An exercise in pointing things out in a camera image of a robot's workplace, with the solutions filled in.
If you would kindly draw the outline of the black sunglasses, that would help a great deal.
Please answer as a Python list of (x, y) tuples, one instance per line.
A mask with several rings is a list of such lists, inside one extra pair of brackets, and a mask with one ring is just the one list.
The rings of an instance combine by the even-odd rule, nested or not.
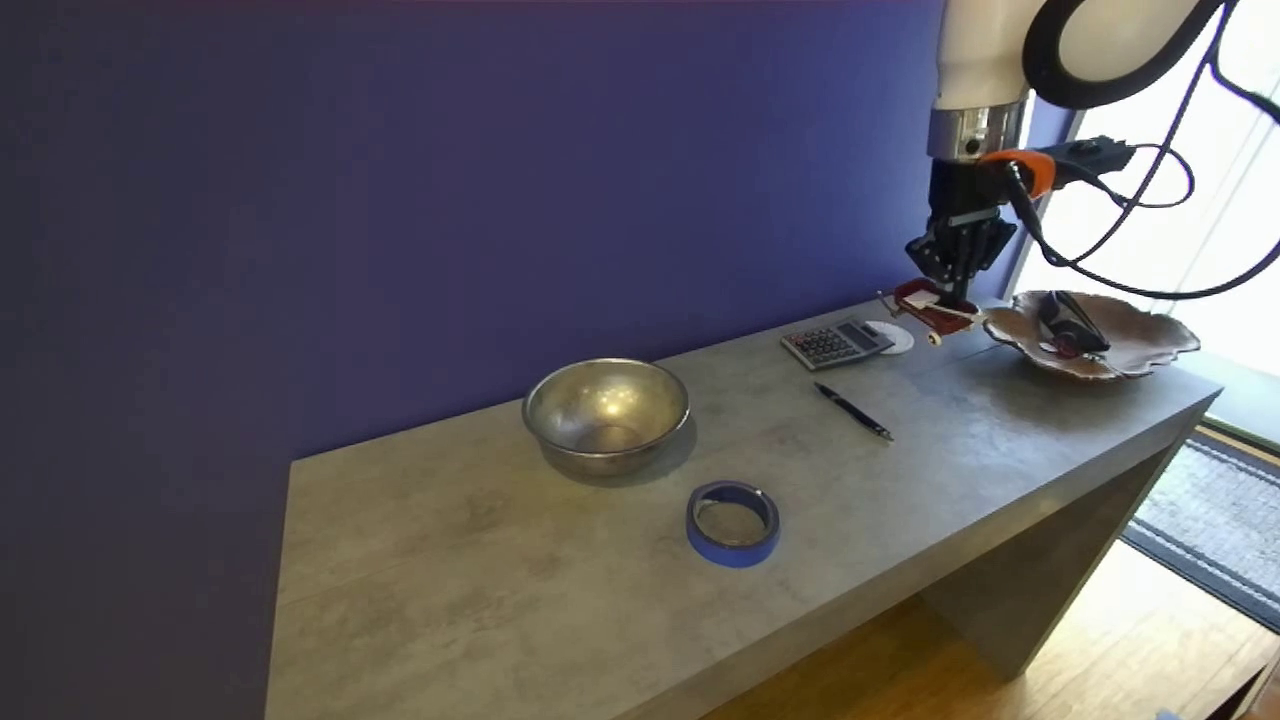
[(1060, 357), (1097, 356), (1111, 350), (1111, 343), (1103, 332), (1079, 301), (1066, 291), (1047, 292), (1039, 300), (1036, 316), (1048, 337), (1041, 347)]

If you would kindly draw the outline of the red toy trolley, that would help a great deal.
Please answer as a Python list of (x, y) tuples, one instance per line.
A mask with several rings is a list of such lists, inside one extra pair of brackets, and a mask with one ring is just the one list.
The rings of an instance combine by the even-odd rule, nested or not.
[(951, 334), (980, 327), (984, 313), (975, 305), (963, 304), (961, 309), (946, 307), (942, 291), (927, 278), (908, 281), (891, 292), (878, 291), (876, 297), (891, 318), (909, 315), (927, 328), (925, 340), (940, 347)]

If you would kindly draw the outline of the brown leaf-shaped bowl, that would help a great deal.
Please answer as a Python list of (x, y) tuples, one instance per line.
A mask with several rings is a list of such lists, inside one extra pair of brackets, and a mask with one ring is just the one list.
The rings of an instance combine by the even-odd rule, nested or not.
[(1149, 375), (1169, 365), (1179, 354), (1194, 352), (1201, 341), (1178, 319), (1142, 311), (1123, 299), (1096, 293), (1071, 293), (1103, 332), (1111, 350), (1097, 356), (1066, 359), (1041, 347), (1047, 332), (1036, 316), (1039, 300), (1048, 291), (1028, 291), (1012, 299), (1011, 307), (984, 314), (984, 329), (1000, 343), (1010, 345), (1032, 364), (1079, 380), (1120, 380)]

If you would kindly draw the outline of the silver metal bowl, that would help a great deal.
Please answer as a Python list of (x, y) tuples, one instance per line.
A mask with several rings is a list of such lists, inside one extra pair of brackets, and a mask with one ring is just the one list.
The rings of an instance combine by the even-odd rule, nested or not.
[(691, 416), (671, 370), (625, 357), (562, 366), (521, 402), (526, 430), (554, 466), (581, 477), (623, 477), (650, 466)]

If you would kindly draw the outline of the blue tape roll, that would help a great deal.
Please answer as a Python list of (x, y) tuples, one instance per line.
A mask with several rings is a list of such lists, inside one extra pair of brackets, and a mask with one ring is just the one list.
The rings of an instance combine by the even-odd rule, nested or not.
[(691, 548), (723, 568), (764, 562), (781, 536), (781, 515), (763, 489), (739, 480), (717, 480), (690, 493), (685, 532)]

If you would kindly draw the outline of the black pen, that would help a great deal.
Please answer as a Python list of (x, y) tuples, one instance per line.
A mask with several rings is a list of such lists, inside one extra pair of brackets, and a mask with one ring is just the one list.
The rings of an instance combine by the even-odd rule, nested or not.
[(879, 437), (879, 438), (882, 438), (882, 439), (884, 439), (887, 442), (893, 442), (893, 437), (892, 437), (891, 432), (882, 423), (877, 421), (868, 413), (860, 410), (850, 400), (845, 398), (841, 393), (838, 393), (837, 391), (835, 391), (835, 389), (829, 388), (828, 386), (822, 384), (819, 382), (813, 382), (813, 386), (815, 387), (815, 389), (822, 396), (824, 396), (833, 405), (836, 405), (842, 411), (845, 411), (860, 427), (865, 428), (872, 434), (874, 434), (874, 436), (877, 436), (877, 437)]

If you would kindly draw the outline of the grey calculator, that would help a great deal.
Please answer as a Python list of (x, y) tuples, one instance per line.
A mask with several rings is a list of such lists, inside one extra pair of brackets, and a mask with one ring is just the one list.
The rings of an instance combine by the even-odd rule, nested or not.
[(887, 334), (858, 319), (786, 334), (780, 343), (809, 372), (860, 363), (893, 347)]

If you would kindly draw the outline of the grey door mat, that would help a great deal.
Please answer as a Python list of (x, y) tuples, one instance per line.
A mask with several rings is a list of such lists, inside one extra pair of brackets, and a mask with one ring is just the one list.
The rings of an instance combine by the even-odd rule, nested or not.
[(1274, 448), (1196, 428), (1123, 539), (1280, 635), (1280, 454)]

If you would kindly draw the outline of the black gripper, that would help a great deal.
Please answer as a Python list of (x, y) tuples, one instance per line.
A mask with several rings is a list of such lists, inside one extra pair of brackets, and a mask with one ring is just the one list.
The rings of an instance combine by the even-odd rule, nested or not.
[(947, 292), (966, 293), (991, 269), (1018, 231), (1001, 217), (1006, 174), (996, 161), (931, 160), (928, 227), (905, 246), (923, 277)]

